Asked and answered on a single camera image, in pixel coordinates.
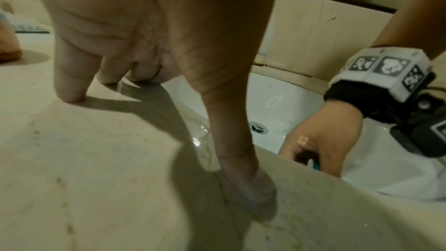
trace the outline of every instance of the beige marble surface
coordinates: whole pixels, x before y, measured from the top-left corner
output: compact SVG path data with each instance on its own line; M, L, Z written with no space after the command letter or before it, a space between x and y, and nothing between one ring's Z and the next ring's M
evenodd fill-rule
M52 36L0 66L2 251L446 250L442 203L361 191L257 149L277 207L218 173L207 121L161 86L52 90Z

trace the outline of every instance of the sink drain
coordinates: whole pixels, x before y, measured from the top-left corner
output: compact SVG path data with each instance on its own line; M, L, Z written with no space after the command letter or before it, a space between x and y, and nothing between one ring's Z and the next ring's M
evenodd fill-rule
M268 130L264 125L261 125L259 123L249 123L249 128L256 133L259 134L267 134Z

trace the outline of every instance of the forearm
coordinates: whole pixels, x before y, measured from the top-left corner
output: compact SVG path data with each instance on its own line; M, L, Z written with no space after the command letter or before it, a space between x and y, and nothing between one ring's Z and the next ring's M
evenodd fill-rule
M420 48L436 58L446 50L446 1L406 0L372 46Z

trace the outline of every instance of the white wristband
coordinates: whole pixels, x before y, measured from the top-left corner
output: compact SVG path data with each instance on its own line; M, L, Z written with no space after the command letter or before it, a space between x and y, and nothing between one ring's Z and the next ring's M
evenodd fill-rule
M421 49L376 47L359 51L333 77L329 86L340 80L364 82L389 90L404 103L431 71L431 61Z

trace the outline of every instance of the sink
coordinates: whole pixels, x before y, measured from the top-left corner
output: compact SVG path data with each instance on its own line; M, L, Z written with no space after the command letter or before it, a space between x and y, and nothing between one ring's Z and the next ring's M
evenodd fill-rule
M200 96L183 76L163 84L169 94L207 118ZM278 153L285 136L323 104L322 95L251 73L247 113L254 144ZM383 194L413 200L446 198L446 168L436 159L405 151L390 135L389 126L366 119L361 138L349 153L342 178L354 185Z

